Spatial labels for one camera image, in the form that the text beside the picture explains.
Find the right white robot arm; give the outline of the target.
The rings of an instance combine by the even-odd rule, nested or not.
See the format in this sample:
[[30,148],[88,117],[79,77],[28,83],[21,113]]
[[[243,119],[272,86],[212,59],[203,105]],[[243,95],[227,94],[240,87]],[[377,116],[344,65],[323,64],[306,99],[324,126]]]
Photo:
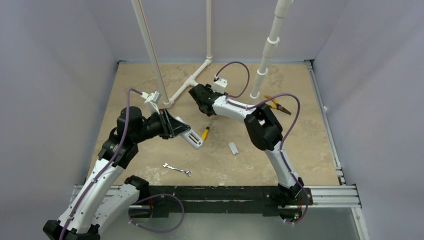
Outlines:
[[189,94],[203,114],[228,117],[245,125],[251,143],[266,154],[275,170],[279,190],[274,199],[287,205],[300,198],[304,183],[286,153],[287,135],[265,101],[256,105],[241,103],[213,91],[208,84],[196,85]]

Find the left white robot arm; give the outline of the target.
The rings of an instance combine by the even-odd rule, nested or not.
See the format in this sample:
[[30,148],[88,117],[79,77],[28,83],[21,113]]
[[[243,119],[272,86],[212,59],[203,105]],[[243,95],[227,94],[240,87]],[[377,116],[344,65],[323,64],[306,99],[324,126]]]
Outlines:
[[195,148],[203,143],[189,125],[166,109],[145,118],[140,108],[128,106],[116,122],[77,197],[57,220],[48,220],[44,225],[43,232],[49,239],[99,240],[105,228],[130,205],[153,205],[149,182],[135,175],[128,177],[115,195],[104,200],[138,153],[139,143],[156,136],[165,140],[181,136]]

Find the white remote control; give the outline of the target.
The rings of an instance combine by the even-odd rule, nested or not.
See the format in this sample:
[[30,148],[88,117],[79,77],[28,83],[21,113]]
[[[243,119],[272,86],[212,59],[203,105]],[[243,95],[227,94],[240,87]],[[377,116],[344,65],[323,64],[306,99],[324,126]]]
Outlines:
[[177,116],[176,119],[179,122],[188,126],[188,130],[185,130],[180,136],[195,150],[199,150],[202,147],[204,140],[191,128],[190,125],[183,121],[179,116]]

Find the white battery cover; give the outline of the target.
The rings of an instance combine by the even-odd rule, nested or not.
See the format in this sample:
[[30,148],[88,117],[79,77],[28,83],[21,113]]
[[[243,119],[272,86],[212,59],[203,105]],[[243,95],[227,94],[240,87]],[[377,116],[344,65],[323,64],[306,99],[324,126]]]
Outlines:
[[239,154],[239,150],[238,150],[238,148],[237,148],[237,146],[236,146],[236,144],[234,142],[230,142],[228,144],[228,146],[229,146],[229,149],[230,149],[230,151],[231,151],[231,153],[233,155],[238,155]]

